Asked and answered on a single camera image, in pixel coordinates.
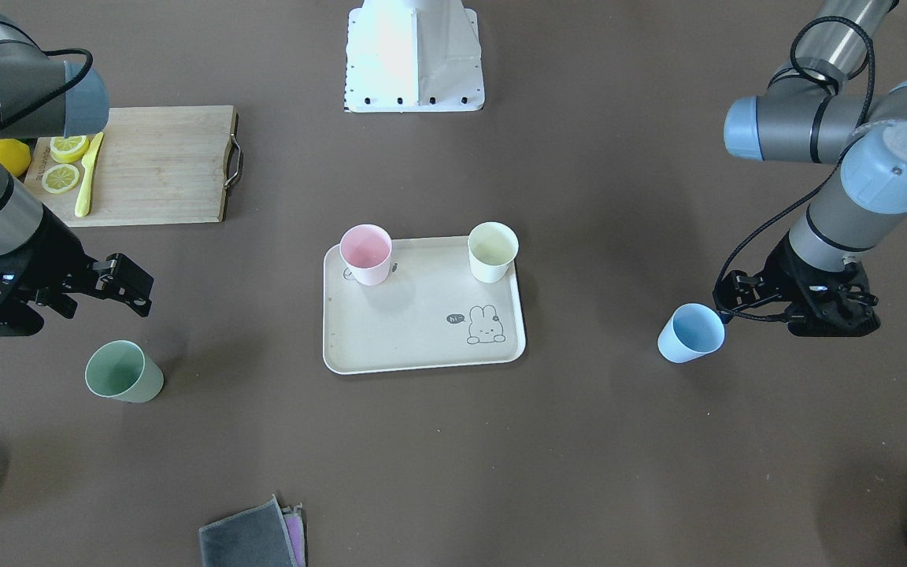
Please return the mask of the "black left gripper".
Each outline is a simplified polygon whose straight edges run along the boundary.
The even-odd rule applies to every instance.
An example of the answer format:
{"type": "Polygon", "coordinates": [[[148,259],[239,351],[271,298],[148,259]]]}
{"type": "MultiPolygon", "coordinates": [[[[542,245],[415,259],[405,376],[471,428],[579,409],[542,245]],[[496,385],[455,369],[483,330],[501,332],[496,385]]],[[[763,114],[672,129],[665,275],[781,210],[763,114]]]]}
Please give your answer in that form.
{"type": "Polygon", "coordinates": [[[860,261],[846,261],[841,272],[813,268],[784,236],[764,268],[749,276],[733,270],[713,288],[720,319],[735,317],[786,324],[800,337],[862,337],[879,327],[878,298],[860,261]]]}

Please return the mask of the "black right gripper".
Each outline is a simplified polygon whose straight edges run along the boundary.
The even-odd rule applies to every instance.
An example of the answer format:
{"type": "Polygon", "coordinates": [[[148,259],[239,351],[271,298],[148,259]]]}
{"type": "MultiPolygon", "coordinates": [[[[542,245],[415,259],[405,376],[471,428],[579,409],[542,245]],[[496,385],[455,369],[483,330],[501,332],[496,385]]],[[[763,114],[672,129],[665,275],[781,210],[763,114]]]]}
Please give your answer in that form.
{"type": "Polygon", "coordinates": [[[154,278],[128,256],[111,254],[103,280],[96,259],[53,213],[46,213],[35,234],[11,254],[0,256],[0,337],[32,336],[43,329],[43,316],[30,306],[48,306],[72,319],[78,302],[73,294],[90,295],[129,306],[141,318],[149,315],[154,278]]]}

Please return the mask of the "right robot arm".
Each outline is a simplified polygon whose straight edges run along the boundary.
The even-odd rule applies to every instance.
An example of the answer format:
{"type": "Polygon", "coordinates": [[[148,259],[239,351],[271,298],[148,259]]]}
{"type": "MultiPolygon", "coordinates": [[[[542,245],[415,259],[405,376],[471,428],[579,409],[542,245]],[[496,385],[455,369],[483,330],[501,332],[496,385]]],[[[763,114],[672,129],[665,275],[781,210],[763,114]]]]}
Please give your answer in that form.
{"type": "MultiPolygon", "coordinates": [[[[47,50],[0,12],[0,139],[96,135],[110,97],[87,48],[47,50]]],[[[0,337],[43,329],[40,306],[66,319],[75,295],[113,300],[147,316],[154,278],[132,259],[87,255],[75,233],[0,164],[0,337]]]]}

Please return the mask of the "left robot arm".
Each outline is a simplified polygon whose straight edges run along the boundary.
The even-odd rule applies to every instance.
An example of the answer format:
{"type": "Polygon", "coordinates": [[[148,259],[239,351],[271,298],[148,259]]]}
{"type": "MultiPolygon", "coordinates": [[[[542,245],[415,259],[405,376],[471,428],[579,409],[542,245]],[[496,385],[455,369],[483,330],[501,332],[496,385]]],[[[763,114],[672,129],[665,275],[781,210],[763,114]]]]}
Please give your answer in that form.
{"type": "Polygon", "coordinates": [[[879,327],[861,259],[907,217],[907,80],[876,99],[872,36],[893,1],[827,1],[798,33],[763,96],[735,101],[735,157],[832,164],[797,201],[801,217],[756,274],[721,266],[721,322],[784,323],[795,336],[862,337],[879,327]]]}

